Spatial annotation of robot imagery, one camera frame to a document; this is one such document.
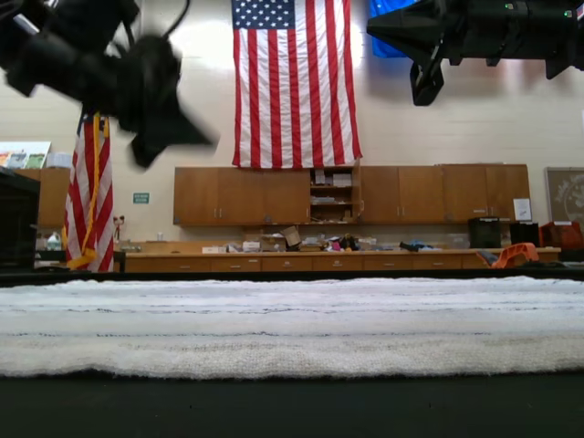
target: white fluffy material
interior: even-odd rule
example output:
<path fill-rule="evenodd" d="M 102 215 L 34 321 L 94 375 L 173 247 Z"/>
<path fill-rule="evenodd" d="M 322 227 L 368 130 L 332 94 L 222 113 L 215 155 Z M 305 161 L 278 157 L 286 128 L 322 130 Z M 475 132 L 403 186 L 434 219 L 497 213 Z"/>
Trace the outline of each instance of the white fluffy material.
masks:
<path fill-rule="evenodd" d="M 371 377 L 584 368 L 568 280 L 71 282 L 0 289 L 0 375 Z"/>

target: hanging flag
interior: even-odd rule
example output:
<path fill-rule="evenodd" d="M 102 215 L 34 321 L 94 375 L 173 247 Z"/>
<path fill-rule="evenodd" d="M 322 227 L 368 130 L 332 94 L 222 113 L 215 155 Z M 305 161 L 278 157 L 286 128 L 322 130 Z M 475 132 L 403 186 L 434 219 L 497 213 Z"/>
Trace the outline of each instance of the hanging flag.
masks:
<path fill-rule="evenodd" d="M 68 267 L 92 272 L 113 270 L 113 184 L 110 121 L 84 115 L 65 207 L 65 248 Z"/>
<path fill-rule="evenodd" d="M 350 0 L 232 0 L 237 167 L 313 168 L 361 157 Z"/>
<path fill-rule="evenodd" d="M 382 16 L 416 3 L 417 0 L 370 0 L 370 16 Z M 400 50 L 372 36 L 373 55 L 376 57 L 406 57 Z"/>

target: upper cabinet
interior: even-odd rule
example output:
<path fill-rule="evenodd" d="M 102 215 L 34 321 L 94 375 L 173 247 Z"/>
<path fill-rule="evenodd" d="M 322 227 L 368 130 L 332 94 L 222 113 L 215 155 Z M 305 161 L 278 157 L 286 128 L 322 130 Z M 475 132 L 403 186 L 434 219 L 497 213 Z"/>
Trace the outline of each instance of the upper cabinet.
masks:
<path fill-rule="evenodd" d="M 360 169 L 363 224 L 400 221 L 400 175 L 397 167 L 362 166 Z"/>
<path fill-rule="evenodd" d="M 487 166 L 485 174 L 489 215 L 515 221 L 514 200 L 530 198 L 527 166 Z"/>
<path fill-rule="evenodd" d="M 177 168 L 174 223 L 463 224 L 514 221 L 525 165 L 359 166 L 301 171 Z"/>
<path fill-rule="evenodd" d="M 263 173 L 235 168 L 219 169 L 218 224 L 264 222 Z"/>
<path fill-rule="evenodd" d="M 216 224 L 219 169 L 177 167 L 174 170 L 174 223 Z"/>
<path fill-rule="evenodd" d="M 310 171 L 269 171 L 262 174 L 263 213 L 267 224 L 310 221 Z"/>
<path fill-rule="evenodd" d="M 484 166 L 443 166 L 444 210 L 446 222 L 465 222 L 488 216 Z"/>
<path fill-rule="evenodd" d="M 443 175 L 440 167 L 400 167 L 400 222 L 438 224 L 444 221 Z"/>
<path fill-rule="evenodd" d="M 40 181 L 38 228 L 62 228 L 65 225 L 65 203 L 71 170 L 61 168 L 21 169 L 15 172 Z"/>

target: orange object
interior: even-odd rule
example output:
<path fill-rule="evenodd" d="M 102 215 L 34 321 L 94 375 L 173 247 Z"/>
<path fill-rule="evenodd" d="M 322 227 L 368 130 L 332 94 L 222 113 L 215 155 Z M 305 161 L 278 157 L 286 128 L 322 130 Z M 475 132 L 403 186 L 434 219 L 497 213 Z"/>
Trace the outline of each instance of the orange object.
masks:
<path fill-rule="evenodd" d="M 515 258 L 524 256 L 528 262 L 538 262 L 539 254 L 533 244 L 517 244 L 505 248 L 501 255 L 496 255 L 480 251 L 477 255 L 482 258 L 493 269 L 504 269 L 506 267 L 515 267 Z"/>

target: countertop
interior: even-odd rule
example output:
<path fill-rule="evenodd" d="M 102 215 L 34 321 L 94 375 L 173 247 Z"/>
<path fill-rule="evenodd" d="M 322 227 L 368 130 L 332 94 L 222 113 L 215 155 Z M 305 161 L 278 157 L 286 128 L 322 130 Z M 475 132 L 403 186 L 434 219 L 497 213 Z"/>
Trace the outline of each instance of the countertop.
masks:
<path fill-rule="evenodd" d="M 412 253 L 405 250 L 395 251 L 352 251 L 352 252 L 282 252 L 282 253 L 226 253 L 226 254 L 203 254 L 203 253 L 127 253 L 126 257 L 132 258 L 180 258 L 180 257 L 339 257 L 339 256 L 466 256 L 475 255 L 479 249 L 440 249 L 440 250 L 422 250 L 417 253 Z M 499 254 L 503 251 L 501 248 L 486 249 L 485 251 L 493 254 Z M 539 254 L 559 254 L 559 248 L 538 248 Z"/>

